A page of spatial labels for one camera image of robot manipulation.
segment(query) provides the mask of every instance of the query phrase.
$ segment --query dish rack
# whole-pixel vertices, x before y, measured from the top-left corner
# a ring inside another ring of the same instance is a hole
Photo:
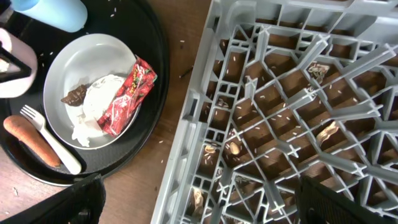
[[[213,1],[152,223],[294,223],[301,175],[398,220],[397,5]]]

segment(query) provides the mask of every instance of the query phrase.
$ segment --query brown wooden surface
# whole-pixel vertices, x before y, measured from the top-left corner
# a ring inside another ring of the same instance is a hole
[[[182,79],[178,76],[195,61],[210,5],[210,0],[149,2],[169,39],[169,92],[160,121],[144,148],[126,167],[105,179],[106,203],[100,223],[150,222],[190,79],[190,75]],[[0,220],[60,190],[30,178],[0,150]]]

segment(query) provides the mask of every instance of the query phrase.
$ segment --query fork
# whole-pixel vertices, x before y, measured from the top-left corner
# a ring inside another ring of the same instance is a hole
[[[30,121],[33,126],[39,131],[40,134],[43,135],[44,139],[47,140],[49,145],[53,148],[55,153],[57,153],[58,157],[61,159],[63,164],[67,167],[71,174],[79,174],[81,171],[81,164],[75,158],[75,156],[70,153],[63,145],[61,145],[55,138],[52,136],[49,131],[45,128],[46,120],[39,112],[35,109],[31,108],[28,105],[25,105],[20,113]]]

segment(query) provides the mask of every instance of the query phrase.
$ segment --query round black tray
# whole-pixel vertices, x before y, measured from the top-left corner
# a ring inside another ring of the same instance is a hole
[[[88,20],[82,30],[72,34],[21,14],[12,15],[6,24],[6,29],[33,48],[38,56],[39,70],[35,82],[27,93],[18,98],[0,99],[0,121],[4,121],[11,114],[19,114],[24,104],[44,114],[43,87],[48,69],[59,51],[83,35],[102,33],[118,38],[134,54],[152,65],[158,79],[155,87],[142,102],[133,125],[115,143],[97,150],[75,149],[63,144],[81,162],[83,169],[79,175],[69,174],[64,166],[55,169],[45,165],[1,125],[0,143],[7,155],[33,178],[53,185],[68,186],[95,172],[107,177],[130,161],[155,128],[169,86],[167,41],[159,21],[145,0],[82,0],[82,2],[87,7]]]

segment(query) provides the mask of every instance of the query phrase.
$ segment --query red wrapper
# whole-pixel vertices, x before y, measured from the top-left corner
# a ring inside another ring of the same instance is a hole
[[[114,137],[120,134],[137,106],[154,87],[156,78],[157,75],[150,65],[143,59],[137,58],[123,86],[116,93],[104,115],[97,120],[101,129]]]

